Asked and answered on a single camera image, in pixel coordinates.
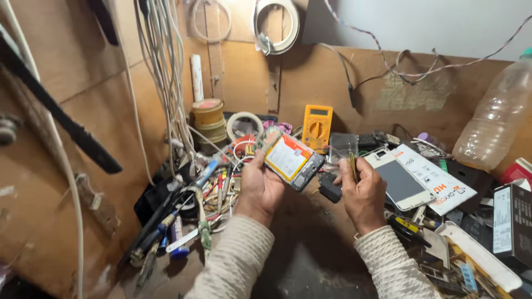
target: plastic bottle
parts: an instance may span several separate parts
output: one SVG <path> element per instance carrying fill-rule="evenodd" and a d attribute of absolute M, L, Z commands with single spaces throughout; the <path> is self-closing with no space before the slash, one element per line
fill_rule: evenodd
<path fill-rule="evenodd" d="M 477 169 L 497 167 L 515 139 L 531 95 L 532 47 L 497 75 L 458 138 L 454 158 Z"/>

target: yellow multimeter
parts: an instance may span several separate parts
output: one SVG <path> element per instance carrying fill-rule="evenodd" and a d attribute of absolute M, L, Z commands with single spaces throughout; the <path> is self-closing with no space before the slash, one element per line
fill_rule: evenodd
<path fill-rule="evenodd" d="M 313 150 L 325 148 L 329 144 L 333 108 L 328 106 L 307 105 L 303 121 L 302 142 Z"/>

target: wooden wall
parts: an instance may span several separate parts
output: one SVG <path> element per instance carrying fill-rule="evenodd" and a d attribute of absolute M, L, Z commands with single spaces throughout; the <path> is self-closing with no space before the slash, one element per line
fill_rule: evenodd
<path fill-rule="evenodd" d="M 111 267 L 107 273 L 106 267 L 117 262 L 140 229 L 132 206 L 146 187 L 147 179 L 120 52 L 107 44 L 85 3 L 18 0 L 13 6 L 44 86 L 66 113 L 92 132 L 124 167 L 122 173 L 110 176 L 83 153 L 70 156 L 74 163 L 85 165 L 93 179 L 91 184 L 105 192 L 121 220 L 119 230 L 110 239 L 84 209 L 85 293 L 91 296 L 107 290 L 113 271 Z M 152 78 L 142 62 L 132 1 L 118 3 L 149 168 L 154 173 L 166 155 L 163 111 Z M 185 31 L 183 21 L 180 26 Z M 220 47 L 225 110 L 268 114 L 267 59 L 251 43 L 224 41 Z M 376 51 L 338 50 L 354 82 L 381 72 L 382 61 Z M 185 52 L 186 57 L 201 55 L 204 94 L 206 98 L 211 97 L 209 48 L 205 42 L 191 38 L 186 41 Z M 388 59 L 396 55 L 386 54 Z M 413 54 L 404 59 L 402 67 L 407 71 L 426 70 L 432 59 L 431 55 Z M 445 57 L 443 63 L 471 60 Z M 372 80 L 359 88 L 354 109 L 347 94 L 344 71 L 330 50 L 320 46 L 294 46 L 281 61 L 278 113 L 281 121 L 300 126 L 305 105 L 329 105 L 335 111 L 333 131 L 368 133 L 400 123 L 412 135 L 427 131 L 449 147 L 454 145 L 493 78 L 509 64 L 486 61 L 446 70 L 416 86 L 404 85 L 393 76 Z M 5 78 L 0 82 L 0 96 L 5 99 L 0 101 L 0 110 L 22 115 L 13 98 L 17 94 L 16 86 L 9 85 Z M 184 83 L 189 107 L 192 92 L 186 59 Z M 516 157 L 530 155 L 525 148 L 532 142 L 532 135 L 523 129 L 518 136 L 504 165 Z M 28 125 L 20 130 L 15 144 L 0 148 L 0 165 L 0 187 L 14 186 L 16 190 L 15 194 L 0 196 L 0 260 L 10 263 L 19 274 L 49 293 L 69 298 L 75 285 L 77 243 L 71 196 L 61 200 L 68 188 L 64 176 Z"/>

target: hand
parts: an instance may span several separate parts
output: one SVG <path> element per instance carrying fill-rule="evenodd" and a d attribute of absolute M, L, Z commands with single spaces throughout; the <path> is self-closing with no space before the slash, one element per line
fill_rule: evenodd
<path fill-rule="evenodd" d="M 235 214 L 250 217 L 270 227 L 286 185 L 273 171 L 263 167 L 263 164 L 264 154 L 257 150 L 255 158 L 244 166 Z"/>
<path fill-rule="evenodd" d="M 340 175 L 334 183 L 342 183 L 345 210 L 357 231 L 363 236 L 385 226 L 386 182 L 364 158 L 356 159 L 356 168 L 360 171 L 358 184 L 355 183 L 353 169 L 346 159 L 341 160 L 339 166 Z"/>

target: purple cloth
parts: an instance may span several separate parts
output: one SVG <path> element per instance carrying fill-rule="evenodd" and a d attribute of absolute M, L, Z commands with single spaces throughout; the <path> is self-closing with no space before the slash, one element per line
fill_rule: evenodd
<path fill-rule="evenodd" d="M 277 126 L 279 129 L 281 129 L 281 131 L 285 132 L 286 134 L 292 133 L 292 125 L 289 124 L 288 122 L 280 122 L 280 123 L 275 124 L 273 120 L 267 120 L 262 124 L 265 130 L 267 129 L 267 127 L 271 125 Z"/>

